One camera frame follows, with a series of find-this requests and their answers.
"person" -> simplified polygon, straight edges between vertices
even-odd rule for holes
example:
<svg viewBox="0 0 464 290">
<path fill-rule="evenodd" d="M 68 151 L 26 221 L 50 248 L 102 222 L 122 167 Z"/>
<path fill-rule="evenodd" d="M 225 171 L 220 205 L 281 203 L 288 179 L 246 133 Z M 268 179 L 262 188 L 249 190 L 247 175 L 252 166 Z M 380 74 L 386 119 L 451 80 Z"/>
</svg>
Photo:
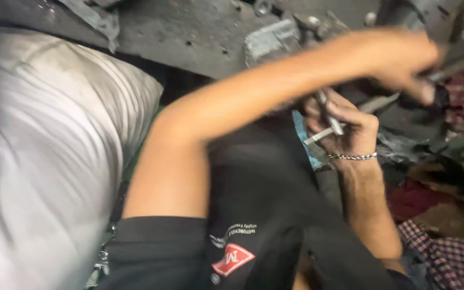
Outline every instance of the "person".
<svg viewBox="0 0 464 290">
<path fill-rule="evenodd" d="M 168 106 L 146 141 L 100 287 L 413 289 L 377 159 L 332 159 L 344 221 L 318 193 L 290 115 L 262 116 L 359 77 L 430 104 L 429 85 L 416 75 L 440 58 L 422 32 L 350 32 Z M 321 146 L 331 155 L 374 154 L 377 117 L 326 93 L 328 113 L 347 127 Z M 316 103 L 305 110 L 312 134 L 327 128 Z"/>
</svg>

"bracelet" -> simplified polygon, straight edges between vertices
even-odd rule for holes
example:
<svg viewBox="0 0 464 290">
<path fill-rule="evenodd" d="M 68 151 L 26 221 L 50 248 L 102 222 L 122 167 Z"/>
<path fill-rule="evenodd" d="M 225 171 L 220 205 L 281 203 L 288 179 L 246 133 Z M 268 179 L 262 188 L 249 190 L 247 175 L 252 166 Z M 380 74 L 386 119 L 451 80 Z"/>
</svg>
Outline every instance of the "bracelet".
<svg viewBox="0 0 464 290">
<path fill-rule="evenodd" d="M 374 159 L 377 158 L 377 152 L 374 152 L 372 154 L 367 154 L 367 155 L 330 155 L 329 158 L 337 158 L 337 159 L 350 159 L 350 160 L 369 160 L 369 159 Z"/>
</svg>

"blue cloth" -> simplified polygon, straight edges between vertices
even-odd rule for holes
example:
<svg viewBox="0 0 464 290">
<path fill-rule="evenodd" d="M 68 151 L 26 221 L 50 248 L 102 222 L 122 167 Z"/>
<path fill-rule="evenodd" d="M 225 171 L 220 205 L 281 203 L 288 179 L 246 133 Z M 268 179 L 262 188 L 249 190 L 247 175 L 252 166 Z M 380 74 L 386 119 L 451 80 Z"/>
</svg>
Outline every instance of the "blue cloth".
<svg viewBox="0 0 464 290">
<path fill-rule="evenodd" d="M 304 118 L 302 117 L 300 112 L 297 110 L 293 110 L 292 113 L 293 113 L 293 122 L 295 123 L 296 133 L 298 134 L 298 137 L 300 138 L 300 141 L 302 142 L 302 145 L 304 146 L 305 151 L 307 152 L 307 156 L 309 157 L 309 161 L 311 162 L 313 169 L 316 170 L 323 166 L 323 162 L 320 162 L 318 159 L 312 157 L 309 154 L 309 149 L 307 148 L 307 145 L 304 143 L 304 141 L 307 139 L 307 132 L 304 126 Z"/>
</svg>

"checkered fabric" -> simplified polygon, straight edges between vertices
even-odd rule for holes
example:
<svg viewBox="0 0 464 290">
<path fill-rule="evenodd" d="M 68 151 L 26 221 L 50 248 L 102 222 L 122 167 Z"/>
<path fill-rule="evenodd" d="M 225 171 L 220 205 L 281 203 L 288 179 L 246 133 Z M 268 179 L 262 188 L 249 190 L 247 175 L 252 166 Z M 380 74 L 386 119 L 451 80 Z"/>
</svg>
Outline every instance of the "checkered fabric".
<svg viewBox="0 0 464 290">
<path fill-rule="evenodd" d="M 434 240 L 411 220 L 397 228 L 404 246 L 420 254 L 428 274 L 441 289 L 464 290 L 464 240 Z"/>
</svg>

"wrist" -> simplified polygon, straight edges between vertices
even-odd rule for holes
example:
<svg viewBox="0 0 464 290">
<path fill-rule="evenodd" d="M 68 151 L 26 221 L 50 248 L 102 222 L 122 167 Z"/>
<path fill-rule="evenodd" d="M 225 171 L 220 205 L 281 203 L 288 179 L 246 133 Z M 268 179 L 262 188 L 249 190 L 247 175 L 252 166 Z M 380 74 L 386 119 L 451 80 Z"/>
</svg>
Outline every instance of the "wrist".
<svg viewBox="0 0 464 290">
<path fill-rule="evenodd" d="M 343 175 L 373 175 L 382 178 L 382 169 L 377 158 L 369 160 L 335 159 L 332 161 L 335 168 Z"/>
</svg>

